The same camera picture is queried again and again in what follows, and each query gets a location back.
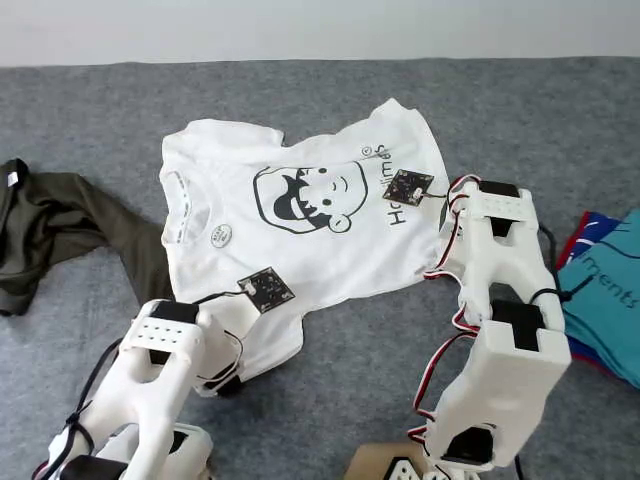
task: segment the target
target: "round label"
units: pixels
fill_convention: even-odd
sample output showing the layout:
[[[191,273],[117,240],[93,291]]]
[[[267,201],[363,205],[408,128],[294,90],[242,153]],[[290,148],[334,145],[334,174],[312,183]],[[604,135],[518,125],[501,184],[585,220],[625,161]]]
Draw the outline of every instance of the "round label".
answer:
[[[216,248],[224,247],[231,240],[231,227],[227,224],[218,225],[211,233],[211,243]]]

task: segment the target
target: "white wall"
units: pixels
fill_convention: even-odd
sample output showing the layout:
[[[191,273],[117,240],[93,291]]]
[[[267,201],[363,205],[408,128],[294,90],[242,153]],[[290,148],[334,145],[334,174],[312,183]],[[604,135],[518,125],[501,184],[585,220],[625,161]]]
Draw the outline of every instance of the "white wall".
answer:
[[[638,0],[0,0],[0,65],[640,56]]]

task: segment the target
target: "circuit board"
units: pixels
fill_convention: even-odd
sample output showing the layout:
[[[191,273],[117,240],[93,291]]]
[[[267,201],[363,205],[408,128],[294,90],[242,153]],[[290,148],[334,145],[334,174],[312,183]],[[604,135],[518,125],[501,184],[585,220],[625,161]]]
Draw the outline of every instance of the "circuit board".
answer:
[[[238,285],[260,313],[266,313],[295,298],[291,289],[271,267],[238,280]]]
[[[433,175],[398,170],[382,198],[417,207],[433,182]]]

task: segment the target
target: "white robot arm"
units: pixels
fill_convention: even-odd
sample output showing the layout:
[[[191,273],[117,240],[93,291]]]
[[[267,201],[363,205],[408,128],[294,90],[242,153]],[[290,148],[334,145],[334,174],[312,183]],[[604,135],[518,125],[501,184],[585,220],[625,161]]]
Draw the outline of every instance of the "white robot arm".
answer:
[[[465,180],[472,181],[453,194]],[[429,362],[414,401],[426,423],[409,436],[424,446],[429,478],[462,480],[514,460],[571,356],[559,292],[540,252],[531,193],[467,176],[452,184],[446,208],[451,228],[444,229],[444,253],[425,278],[461,278],[452,321],[462,333]],[[492,301],[493,283],[511,286],[520,301]],[[420,401],[433,368],[461,337],[474,341],[467,363],[435,411],[427,412]]]
[[[148,302],[91,401],[81,399],[49,446],[49,461],[34,480],[208,480],[209,435],[176,419],[191,387],[211,396],[237,381],[241,348],[197,305]]]

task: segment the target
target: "gray floor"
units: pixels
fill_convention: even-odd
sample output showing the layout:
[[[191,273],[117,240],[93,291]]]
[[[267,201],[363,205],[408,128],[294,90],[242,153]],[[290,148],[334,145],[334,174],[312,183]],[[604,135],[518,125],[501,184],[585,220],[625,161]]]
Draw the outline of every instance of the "gray floor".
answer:
[[[84,174],[161,222],[160,142],[189,120],[270,125],[292,144],[390,96],[424,114],[452,177],[474,171],[531,189],[562,242],[585,209],[640,206],[638,59],[0,70],[0,159]],[[454,304],[454,286],[437,281],[313,313],[298,356],[237,398],[191,396],[182,420],[212,434],[222,480],[337,479],[359,444],[402,440],[416,425],[412,394],[452,333]],[[102,249],[55,267],[28,315],[0,319],[0,478],[26,478],[46,458],[99,353],[136,310],[117,257]],[[433,391],[465,350],[446,357]],[[638,478],[640,392],[572,365],[522,456],[533,479]]]

